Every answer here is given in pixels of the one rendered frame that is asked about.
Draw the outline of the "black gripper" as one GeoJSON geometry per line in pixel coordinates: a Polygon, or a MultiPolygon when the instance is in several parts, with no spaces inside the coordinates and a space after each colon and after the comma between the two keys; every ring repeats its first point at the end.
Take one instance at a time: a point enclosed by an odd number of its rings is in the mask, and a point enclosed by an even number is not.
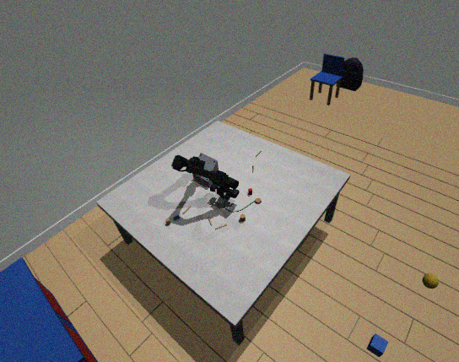
{"type": "Polygon", "coordinates": [[[223,199],[224,199],[224,193],[226,193],[225,198],[226,201],[228,200],[229,197],[236,198],[238,194],[240,193],[239,190],[236,189],[229,189],[228,186],[220,186],[217,184],[212,184],[210,187],[211,192],[215,192],[215,189],[217,189],[217,194],[219,194],[223,199]]]}

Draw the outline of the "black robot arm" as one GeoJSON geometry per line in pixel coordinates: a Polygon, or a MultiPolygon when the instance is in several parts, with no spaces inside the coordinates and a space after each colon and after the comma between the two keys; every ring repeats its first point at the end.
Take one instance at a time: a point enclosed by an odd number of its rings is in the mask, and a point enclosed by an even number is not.
{"type": "Polygon", "coordinates": [[[188,173],[193,173],[199,176],[208,178],[214,184],[220,186],[228,186],[229,189],[236,189],[239,186],[239,182],[220,170],[205,170],[203,169],[205,161],[200,160],[198,157],[193,156],[190,159],[186,159],[180,155],[175,155],[173,162],[171,164],[172,169],[177,171],[186,171],[188,173]],[[185,170],[181,170],[182,167],[186,167],[185,170]]]}

